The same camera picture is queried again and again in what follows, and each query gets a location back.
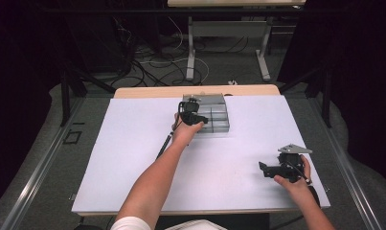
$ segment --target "white sleeve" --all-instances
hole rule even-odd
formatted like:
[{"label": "white sleeve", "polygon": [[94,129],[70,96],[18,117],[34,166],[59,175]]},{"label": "white sleeve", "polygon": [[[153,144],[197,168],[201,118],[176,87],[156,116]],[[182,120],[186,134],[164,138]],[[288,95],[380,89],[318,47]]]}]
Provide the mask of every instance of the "white sleeve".
[{"label": "white sleeve", "polygon": [[141,218],[125,217],[116,221],[111,230],[151,230],[148,224]]}]

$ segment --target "gray carpet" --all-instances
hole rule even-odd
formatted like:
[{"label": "gray carpet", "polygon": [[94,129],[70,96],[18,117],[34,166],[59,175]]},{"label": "gray carpet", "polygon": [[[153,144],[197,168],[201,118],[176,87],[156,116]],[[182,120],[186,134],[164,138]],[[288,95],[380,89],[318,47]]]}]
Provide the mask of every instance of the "gray carpet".
[{"label": "gray carpet", "polygon": [[[238,38],[219,38],[203,40],[206,49],[218,51],[226,50],[230,44],[235,44]],[[206,54],[198,53],[197,58],[205,60],[210,68],[209,77],[203,82],[207,85],[227,84],[230,79],[236,80],[239,84],[264,83],[260,77],[260,70],[255,59],[254,48],[258,45],[255,39],[249,39],[249,43],[243,52],[225,54]],[[266,58],[272,83],[276,83],[276,76],[284,57],[285,48],[289,39],[282,38],[273,41],[271,56]],[[166,68],[146,67],[155,76],[165,76],[167,73],[176,69],[175,66]],[[203,76],[206,75],[206,66],[197,62],[196,68]],[[163,81],[171,84],[174,79],[180,79],[179,72],[173,72],[166,76]],[[118,80],[114,83],[115,87],[132,85],[135,80]],[[16,229],[74,229],[79,223],[79,216],[71,213],[73,201],[69,199],[71,194],[77,192],[79,184],[97,138],[99,128],[102,124],[104,112],[107,109],[109,96],[97,86],[87,83],[90,93],[85,99],[74,99],[81,102],[79,112],[75,114],[65,133],[65,142],[58,145],[57,154],[52,159],[51,167],[48,169],[39,189],[30,205],[23,210],[22,219],[17,222]],[[369,229],[358,211],[354,202],[349,185],[344,176],[338,169],[338,164],[333,154],[333,147],[324,127],[319,122],[320,117],[313,111],[310,101],[303,94],[304,86],[298,85],[287,92],[286,98],[293,112],[297,125],[303,135],[308,148],[314,150],[312,160],[320,174],[322,182],[329,188],[327,194],[331,207],[324,210],[329,219],[337,229]],[[27,159],[22,165],[18,175],[10,185],[7,192],[0,200],[0,229],[8,218],[12,208],[30,180],[37,164],[41,161],[49,147],[54,142],[58,125],[61,119],[61,106],[59,88],[51,91],[54,104],[49,113],[47,121],[40,131],[33,148],[28,153]],[[335,136],[339,140],[340,146],[345,150],[347,146],[347,129],[334,104],[332,105],[331,120]],[[372,205],[372,209],[380,220],[383,229],[386,229],[386,181],[373,170],[352,160],[352,168],[363,191],[366,199]],[[298,212],[292,213],[273,213],[270,215],[270,226],[284,223],[298,217]],[[97,225],[101,228],[109,227],[112,224],[112,217],[92,217],[86,218],[84,223]],[[306,229],[303,219],[286,226],[283,229]]]}]

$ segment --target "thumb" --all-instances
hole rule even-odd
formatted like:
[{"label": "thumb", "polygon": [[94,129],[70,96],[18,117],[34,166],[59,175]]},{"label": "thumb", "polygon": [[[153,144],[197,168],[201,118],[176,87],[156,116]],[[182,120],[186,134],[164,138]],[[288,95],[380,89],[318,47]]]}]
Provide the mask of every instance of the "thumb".
[{"label": "thumb", "polygon": [[281,186],[285,187],[286,189],[288,189],[287,187],[287,183],[289,183],[286,179],[282,178],[280,175],[275,175],[274,176],[274,181],[276,181],[278,184],[280,184]]}]

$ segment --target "person's right arm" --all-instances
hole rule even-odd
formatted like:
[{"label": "person's right arm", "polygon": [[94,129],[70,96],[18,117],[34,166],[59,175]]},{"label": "person's right arm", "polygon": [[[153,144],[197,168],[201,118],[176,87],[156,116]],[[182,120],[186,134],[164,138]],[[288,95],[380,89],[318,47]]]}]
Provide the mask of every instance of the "person's right arm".
[{"label": "person's right arm", "polygon": [[[303,155],[301,156],[301,158],[304,162],[304,175],[307,178],[311,178],[311,169],[309,162]],[[276,175],[274,177],[274,180],[288,190],[290,197],[298,205],[301,212],[303,213],[308,229],[335,229],[330,223],[327,216],[318,206],[317,202],[314,199],[314,196],[308,188],[306,181],[303,178],[299,179],[295,183],[291,183],[288,180],[282,178],[281,176]]]}]

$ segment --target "person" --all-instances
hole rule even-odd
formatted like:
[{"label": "person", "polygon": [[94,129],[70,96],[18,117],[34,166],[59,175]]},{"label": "person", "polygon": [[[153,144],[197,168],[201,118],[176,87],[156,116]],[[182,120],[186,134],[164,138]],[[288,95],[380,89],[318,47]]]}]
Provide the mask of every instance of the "person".
[{"label": "person", "polygon": [[[184,148],[203,126],[204,124],[202,122],[187,126],[181,120],[178,120],[173,125],[171,144],[133,184],[116,216],[111,230],[152,230],[155,228],[170,191],[171,182],[180,156]],[[305,165],[305,176],[310,178],[310,165],[303,155],[302,160]],[[300,178],[295,183],[290,183],[288,180],[276,175],[274,180],[287,189],[290,197],[303,213],[309,229],[334,229],[315,201],[303,178]],[[204,224],[206,229],[223,229],[209,221],[199,222],[199,224]]]}]

